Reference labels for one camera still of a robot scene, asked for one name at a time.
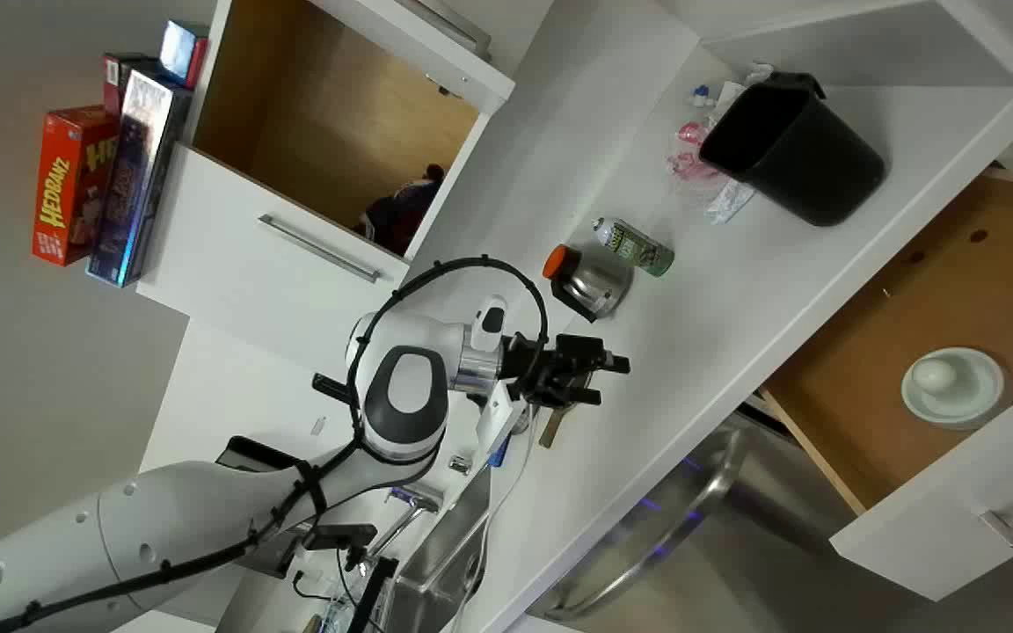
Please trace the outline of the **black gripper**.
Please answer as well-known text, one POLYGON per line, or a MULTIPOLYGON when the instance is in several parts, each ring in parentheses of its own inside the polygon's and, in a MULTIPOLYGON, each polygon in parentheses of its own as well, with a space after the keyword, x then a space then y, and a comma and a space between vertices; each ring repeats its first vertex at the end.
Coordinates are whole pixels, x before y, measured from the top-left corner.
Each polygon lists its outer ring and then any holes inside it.
MULTIPOLYGON (((589 372, 627 372, 631 360, 610 350, 603 340, 589 340, 580 349, 580 361, 589 372)), ((509 336, 502 349, 498 375, 509 384, 515 397, 532 403, 562 408, 562 403, 603 403, 603 391, 589 391, 576 375, 580 361, 543 340, 509 336)))

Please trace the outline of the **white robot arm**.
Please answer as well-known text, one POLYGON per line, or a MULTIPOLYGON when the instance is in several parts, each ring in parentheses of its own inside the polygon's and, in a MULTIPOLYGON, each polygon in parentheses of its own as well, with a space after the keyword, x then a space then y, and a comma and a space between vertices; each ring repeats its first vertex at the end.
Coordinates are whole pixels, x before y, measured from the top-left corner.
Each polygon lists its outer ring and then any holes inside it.
POLYGON ((584 333, 369 319, 348 336, 348 365, 314 381, 353 414, 346 446, 281 453, 263 472, 181 462, 19 527, 0 538, 0 633, 116 633, 290 531, 421 479, 456 394, 481 403, 477 440, 498 450, 521 411, 590 403, 590 381, 627 365, 584 333))

